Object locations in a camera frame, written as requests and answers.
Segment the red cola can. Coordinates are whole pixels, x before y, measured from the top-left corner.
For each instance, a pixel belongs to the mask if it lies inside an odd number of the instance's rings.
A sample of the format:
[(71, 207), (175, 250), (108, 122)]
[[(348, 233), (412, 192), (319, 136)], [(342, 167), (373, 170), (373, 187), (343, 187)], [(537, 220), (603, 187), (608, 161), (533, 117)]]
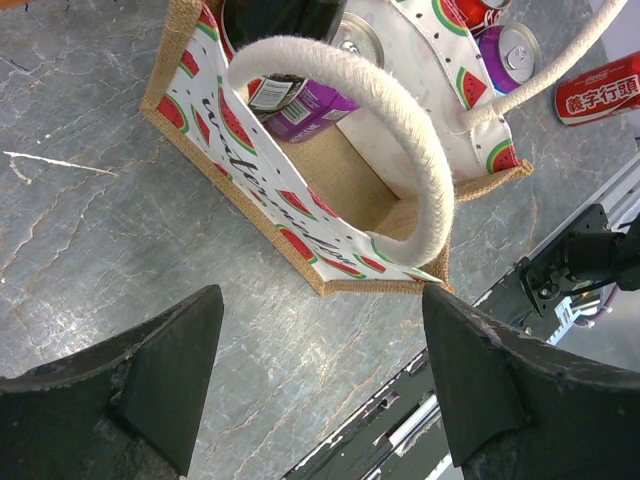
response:
[(554, 92), (559, 120), (574, 127), (639, 108), (639, 52), (561, 82)]
[(489, 27), (509, 9), (511, 0), (454, 0), (457, 13), (473, 36)]

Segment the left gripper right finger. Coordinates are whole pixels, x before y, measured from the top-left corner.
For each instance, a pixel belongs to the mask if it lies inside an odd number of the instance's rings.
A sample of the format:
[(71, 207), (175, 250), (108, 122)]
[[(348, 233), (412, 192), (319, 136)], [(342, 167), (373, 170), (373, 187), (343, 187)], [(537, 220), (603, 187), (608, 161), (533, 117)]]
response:
[(467, 479), (636, 479), (639, 375), (529, 336), (427, 286), (427, 350)]

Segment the glass cola bottle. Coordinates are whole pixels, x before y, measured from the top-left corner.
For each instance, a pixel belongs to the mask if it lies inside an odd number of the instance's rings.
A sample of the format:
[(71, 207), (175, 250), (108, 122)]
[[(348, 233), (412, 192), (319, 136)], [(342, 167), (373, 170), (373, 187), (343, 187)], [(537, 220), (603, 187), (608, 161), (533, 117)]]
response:
[[(219, 20), (229, 59), (242, 47), (273, 36), (298, 36), (324, 43), (333, 40), (346, 8), (344, 1), (229, 0)], [(271, 74), (248, 84), (248, 106), (259, 121), (283, 110), (306, 84), (291, 74)]]

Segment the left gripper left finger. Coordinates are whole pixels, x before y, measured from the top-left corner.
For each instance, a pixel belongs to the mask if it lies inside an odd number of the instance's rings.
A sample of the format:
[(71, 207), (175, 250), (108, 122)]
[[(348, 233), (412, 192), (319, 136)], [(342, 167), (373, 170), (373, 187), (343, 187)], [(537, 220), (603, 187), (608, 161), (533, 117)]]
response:
[(209, 285), (158, 316), (1, 380), (4, 479), (188, 475), (224, 315)]

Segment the burlap canvas watermelon bag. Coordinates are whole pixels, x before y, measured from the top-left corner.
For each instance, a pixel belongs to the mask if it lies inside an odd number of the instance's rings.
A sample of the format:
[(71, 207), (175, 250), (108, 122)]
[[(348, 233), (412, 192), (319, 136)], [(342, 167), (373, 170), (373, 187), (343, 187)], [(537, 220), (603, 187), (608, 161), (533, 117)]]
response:
[[(390, 240), (415, 238), (428, 207), (420, 194), (399, 198), (370, 161), (398, 144), (374, 113), (347, 119), (302, 144), (276, 141), (238, 90), (244, 62), (225, 55), (218, 1), (169, 4), (142, 114), (281, 252), (313, 289), (418, 294), (446, 284), (450, 241), (436, 234), (440, 254), (415, 267), (400, 264)], [(489, 84), (470, 31), (445, 1), (371, 1), (368, 15), (387, 51), (403, 55), (398, 78), (415, 91), (425, 76), (432, 95), (421, 101), (433, 128), (430, 146), (449, 168), (446, 203), (479, 198), (532, 174), (516, 160), (500, 169), (515, 146), (504, 114), (522, 102)], [(471, 75), (486, 84), (476, 102), (463, 91)]]

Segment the purple fanta can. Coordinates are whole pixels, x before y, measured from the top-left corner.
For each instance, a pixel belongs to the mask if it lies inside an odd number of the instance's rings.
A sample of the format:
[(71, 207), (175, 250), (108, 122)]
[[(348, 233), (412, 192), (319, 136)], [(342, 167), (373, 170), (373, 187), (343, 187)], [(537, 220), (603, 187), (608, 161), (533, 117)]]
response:
[[(346, 12), (331, 43), (356, 54), (377, 67), (384, 66), (384, 50), (369, 23)], [(360, 106), (331, 87), (308, 80), (297, 96), (280, 112), (264, 122), (272, 137), (288, 143), (310, 140), (335, 125)]]
[(525, 25), (494, 25), (476, 37), (495, 90), (508, 94), (541, 71), (538, 41)]

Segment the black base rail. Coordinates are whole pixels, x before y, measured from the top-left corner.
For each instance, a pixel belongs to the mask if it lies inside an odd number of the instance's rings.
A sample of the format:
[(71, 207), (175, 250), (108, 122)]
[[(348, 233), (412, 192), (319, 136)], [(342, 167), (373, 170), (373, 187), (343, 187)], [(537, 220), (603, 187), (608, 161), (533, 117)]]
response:
[(423, 291), (426, 350), (293, 466), (288, 479), (439, 479), (517, 424), (496, 323)]

